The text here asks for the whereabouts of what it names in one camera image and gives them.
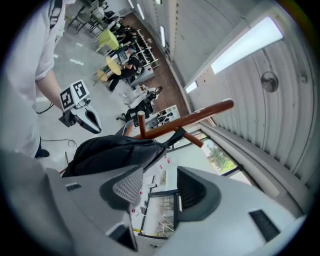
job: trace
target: brown floor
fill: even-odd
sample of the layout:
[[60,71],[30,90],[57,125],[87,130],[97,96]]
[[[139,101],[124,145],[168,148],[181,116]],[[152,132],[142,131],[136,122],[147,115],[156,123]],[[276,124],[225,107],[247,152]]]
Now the brown floor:
[[[123,20],[123,24],[129,25],[136,30],[140,30],[141,34],[144,35],[146,39],[152,38],[147,29],[133,13],[130,13],[125,17],[125,19]],[[153,70],[155,76],[143,82],[143,84],[148,86],[149,88],[158,86],[163,87],[163,91],[159,95],[159,98],[154,101],[154,113],[171,107],[172,105],[176,105],[179,110],[180,116],[183,117],[187,115],[188,109],[180,92],[180,89],[176,83],[176,80],[170,71],[165,57],[162,55],[160,49],[155,43],[152,45],[152,53],[155,58],[158,59],[160,66],[156,67]]]

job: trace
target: black bag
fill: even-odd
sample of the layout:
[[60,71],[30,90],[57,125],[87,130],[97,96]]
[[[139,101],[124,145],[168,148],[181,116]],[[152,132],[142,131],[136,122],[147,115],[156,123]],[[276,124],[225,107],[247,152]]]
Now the black bag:
[[123,135],[89,139],[78,147],[62,177],[97,174],[130,165],[142,165],[145,173],[185,132],[183,128],[178,129],[165,143]]

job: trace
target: cable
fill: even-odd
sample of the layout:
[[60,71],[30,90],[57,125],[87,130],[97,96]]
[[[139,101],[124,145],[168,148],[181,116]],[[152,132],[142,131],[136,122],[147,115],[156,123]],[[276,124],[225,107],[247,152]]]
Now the cable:
[[54,106],[54,104],[51,102],[50,103],[50,106],[47,108],[47,109],[45,109],[44,111],[41,111],[41,112],[37,112],[36,111],[36,113],[38,114],[38,115],[41,115],[41,114],[43,114],[44,112],[47,112],[49,109],[51,109],[52,107]]
[[76,148],[78,148],[77,143],[73,139],[69,139],[69,138],[63,138],[63,139],[42,139],[41,138],[41,140],[43,142],[64,142],[64,141],[67,141],[69,148],[73,148],[74,146],[76,146]]

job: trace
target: ceiling light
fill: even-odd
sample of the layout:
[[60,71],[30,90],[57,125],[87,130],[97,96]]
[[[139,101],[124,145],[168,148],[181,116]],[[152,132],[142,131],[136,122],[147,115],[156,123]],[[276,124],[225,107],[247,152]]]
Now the ceiling light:
[[164,28],[164,26],[160,26],[160,34],[161,34],[162,47],[166,47],[166,38],[165,38],[165,28]]
[[187,88],[185,88],[186,93],[190,93],[194,89],[198,88],[198,83],[194,81],[192,84],[190,84]]
[[128,0],[129,1],[129,4],[131,5],[131,8],[134,9],[134,4],[131,2],[131,0]]
[[282,38],[284,36],[274,21],[270,17],[266,17],[223,52],[211,64],[211,68],[217,74],[233,63]]
[[144,19],[145,19],[145,16],[144,16],[144,13],[143,13],[142,10],[141,10],[140,4],[137,3],[136,6],[138,6],[138,10],[139,10],[139,13],[140,13],[140,15],[141,15],[141,18],[144,20]]

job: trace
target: mesh panel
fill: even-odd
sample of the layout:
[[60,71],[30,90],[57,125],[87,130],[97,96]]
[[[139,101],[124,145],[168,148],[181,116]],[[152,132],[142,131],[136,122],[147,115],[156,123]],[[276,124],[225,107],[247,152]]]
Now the mesh panel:
[[140,190],[142,188],[143,170],[140,168],[128,177],[113,185],[113,192],[119,197],[127,200],[131,208],[139,205],[141,200]]

